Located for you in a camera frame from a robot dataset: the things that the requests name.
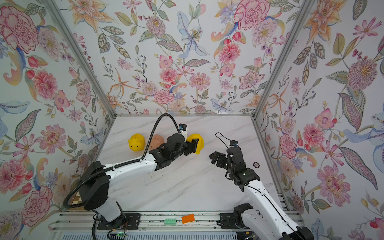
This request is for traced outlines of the pink piggy bank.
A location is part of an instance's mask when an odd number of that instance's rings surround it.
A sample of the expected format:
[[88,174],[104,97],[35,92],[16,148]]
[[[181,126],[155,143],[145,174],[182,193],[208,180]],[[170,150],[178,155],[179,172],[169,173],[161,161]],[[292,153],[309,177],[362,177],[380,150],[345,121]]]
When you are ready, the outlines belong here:
[[160,135],[154,135],[149,146],[149,150],[157,149],[160,145],[164,144],[165,140]]

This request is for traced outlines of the yellow piggy bank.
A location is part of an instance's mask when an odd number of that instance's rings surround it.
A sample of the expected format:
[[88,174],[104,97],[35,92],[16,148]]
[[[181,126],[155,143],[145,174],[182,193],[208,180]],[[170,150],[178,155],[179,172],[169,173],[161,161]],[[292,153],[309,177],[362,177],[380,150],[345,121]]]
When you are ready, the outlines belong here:
[[142,151],[146,146],[145,138],[141,134],[134,134],[131,136],[128,143],[129,148],[134,152]]
[[192,134],[187,137],[188,153],[199,155],[204,148],[204,139],[199,134]]

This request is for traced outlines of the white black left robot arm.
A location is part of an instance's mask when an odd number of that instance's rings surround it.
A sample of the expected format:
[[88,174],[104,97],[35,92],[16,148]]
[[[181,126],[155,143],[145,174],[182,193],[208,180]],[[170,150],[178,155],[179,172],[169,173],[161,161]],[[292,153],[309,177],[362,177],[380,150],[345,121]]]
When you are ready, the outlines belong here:
[[185,138],[173,134],[167,142],[149,151],[144,159],[134,159],[114,165],[93,163],[83,175],[79,189],[82,207],[101,215],[108,223],[125,218],[119,203],[110,197],[110,188],[130,178],[149,174],[168,167],[178,157],[199,154],[204,140],[199,134]]

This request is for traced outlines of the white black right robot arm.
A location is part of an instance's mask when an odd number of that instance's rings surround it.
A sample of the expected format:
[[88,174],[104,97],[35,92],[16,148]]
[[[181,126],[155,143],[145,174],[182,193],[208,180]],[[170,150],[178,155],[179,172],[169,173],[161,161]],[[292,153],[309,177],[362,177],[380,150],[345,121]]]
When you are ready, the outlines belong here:
[[271,197],[257,173],[246,167],[240,147],[230,147],[225,154],[210,155],[212,164],[226,170],[231,180],[252,201],[234,208],[235,223],[249,228],[261,240],[313,240],[307,227],[300,227]]

